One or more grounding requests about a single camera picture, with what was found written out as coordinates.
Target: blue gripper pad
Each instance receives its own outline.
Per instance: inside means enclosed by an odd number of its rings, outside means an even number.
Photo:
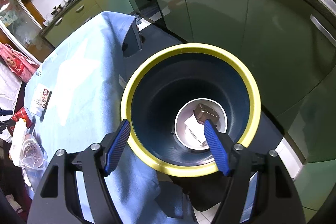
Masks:
[[[211,126],[208,120],[204,122],[204,135],[215,159],[218,170],[223,172],[225,176],[228,175],[230,171],[228,155],[217,137],[215,129]]]
[[[114,139],[109,151],[106,154],[106,164],[104,171],[109,175],[117,168],[121,154],[124,151],[128,137],[131,133],[131,124],[129,121],[125,121],[119,132],[116,132],[117,136]]]

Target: metal screw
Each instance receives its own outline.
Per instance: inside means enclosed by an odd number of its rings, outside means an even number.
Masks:
[[[63,149],[59,149],[56,151],[56,156],[62,156],[64,154],[64,150]]]
[[[270,150],[268,153],[269,153],[272,157],[276,157],[276,156],[278,155],[278,153],[277,153],[276,151],[274,151],[274,150]]]
[[[100,148],[100,144],[99,144],[99,143],[93,143],[93,144],[90,146],[90,148],[91,148],[92,150],[98,150],[98,149]]]
[[[240,143],[236,143],[233,148],[237,151],[240,151],[240,150],[243,150],[244,149],[244,146]]]

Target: cabinet handle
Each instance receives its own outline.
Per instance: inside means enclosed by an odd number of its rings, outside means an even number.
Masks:
[[[84,9],[84,5],[82,5],[81,7],[79,7],[77,10],[76,10],[76,13],[79,13],[80,11],[82,11]]]
[[[336,47],[336,39],[330,34],[330,32],[327,31],[325,27],[313,16],[310,15],[310,20],[314,23],[314,25],[319,29],[324,36]]]
[[[86,22],[88,22],[89,20],[91,20],[91,19],[92,19],[92,17],[89,17],[87,20],[84,21],[84,24],[85,24]]]
[[[58,21],[56,21],[55,26],[58,26],[62,22],[63,17],[61,17]]]

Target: red package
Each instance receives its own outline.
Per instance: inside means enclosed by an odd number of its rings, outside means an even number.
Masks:
[[[0,56],[5,60],[9,69],[25,83],[28,83],[39,67],[8,44],[0,43]]]
[[[16,112],[14,114],[14,116],[11,117],[10,119],[14,120],[15,122],[18,122],[20,118],[26,120],[26,126],[27,126],[27,128],[30,128],[31,125],[33,124],[32,121],[29,119],[24,106],[21,107],[20,110],[18,112]],[[7,129],[8,129],[8,132],[13,136],[14,127],[8,127]]]

